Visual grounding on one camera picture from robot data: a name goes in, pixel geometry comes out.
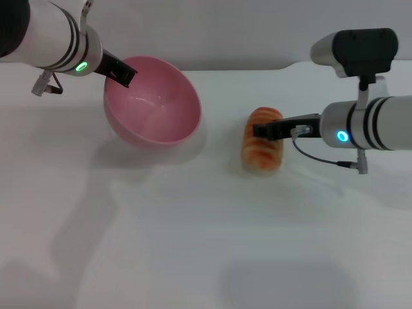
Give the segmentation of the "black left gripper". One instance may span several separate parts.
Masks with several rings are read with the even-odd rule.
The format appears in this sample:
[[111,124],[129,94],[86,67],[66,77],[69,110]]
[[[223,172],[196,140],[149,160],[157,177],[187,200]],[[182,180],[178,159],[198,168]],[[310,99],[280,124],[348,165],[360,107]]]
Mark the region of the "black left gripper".
[[128,88],[137,71],[120,61],[118,57],[109,51],[103,50],[101,62],[95,70],[95,73],[109,77],[121,86]]

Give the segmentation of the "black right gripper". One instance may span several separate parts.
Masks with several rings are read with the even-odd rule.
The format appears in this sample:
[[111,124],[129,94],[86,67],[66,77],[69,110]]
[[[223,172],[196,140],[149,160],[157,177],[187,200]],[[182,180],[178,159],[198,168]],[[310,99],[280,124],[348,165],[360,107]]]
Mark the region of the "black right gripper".
[[289,117],[282,119],[281,122],[269,122],[266,124],[254,124],[252,126],[253,136],[268,141],[282,140],[292,137],[292,129],[306,126],[309,132],[301,133],[303,138],[321,138],[320,134],[321,116],[318,113]]

